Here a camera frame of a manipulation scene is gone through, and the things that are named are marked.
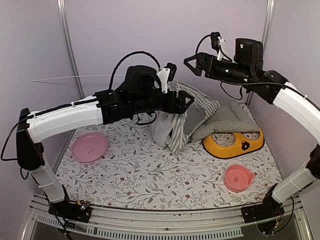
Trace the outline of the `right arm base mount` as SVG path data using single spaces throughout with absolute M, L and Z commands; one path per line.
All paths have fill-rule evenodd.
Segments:
M 285 213 L 283 205 L 274 200 L 264 200 L 255 204 L 248 202 L 241 208 L 241 214 L 245 223 L 258 222 L 269 218 L 279 217 Z

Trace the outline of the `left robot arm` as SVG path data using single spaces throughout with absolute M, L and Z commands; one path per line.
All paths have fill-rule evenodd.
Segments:
M 42 141 L 82 127 L 132 119 L 141 113 L 185 113 L 194 97 L 184 90 L 168 89 L 168 81 L 174 74 L 172 68 L 130 66 L 123 83 L 115 90 L 99 91 L 79 101 L 42 111 L 21 110 L 15 137 L 17 162 L 30 172 L 63 217 L 74 213 L 74 205 L 67 200 L 53 170 L 46 166 Z

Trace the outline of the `striped pet tent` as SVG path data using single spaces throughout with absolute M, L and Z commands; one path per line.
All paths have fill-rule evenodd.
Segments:
M 187 92 L 194 97 L 194 102 L 182 114 L 157 111 L 155 122 L 151 124 L 151 135 L 157 145 L 169 147 L 174 154 L 178 154 L 200 125 L 218 110 L 220 104 L 194 86 L 178 80 L 171 89 Z

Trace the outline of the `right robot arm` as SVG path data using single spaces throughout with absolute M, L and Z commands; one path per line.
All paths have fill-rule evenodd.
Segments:
M 223 39 L 209 35 L 217 56 L 196 51 L 183 63 L 194 75 L 241 86 L 254 92 L 270 105 L 283 110 L 301 124 L 317 141 L 320 139 L 320 108 L 299 92 L 284 76 L 274 70 L 263 70 L 263 43 L 248 38 L 235 40 L 233 59 L 224 56 Z M 258 213 L 269 218 L 278 205 L 320 178 L 320 146 L 312 150 L 308 162 L 267 192 Z

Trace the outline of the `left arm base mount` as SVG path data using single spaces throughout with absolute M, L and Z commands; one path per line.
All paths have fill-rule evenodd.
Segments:
M 57 203 L 49 201 L 48 212 L 63 219 L 89 223 L 92 215 L 92 208 L 90 206 L 83 208 L 82 205 L 65 200 Z

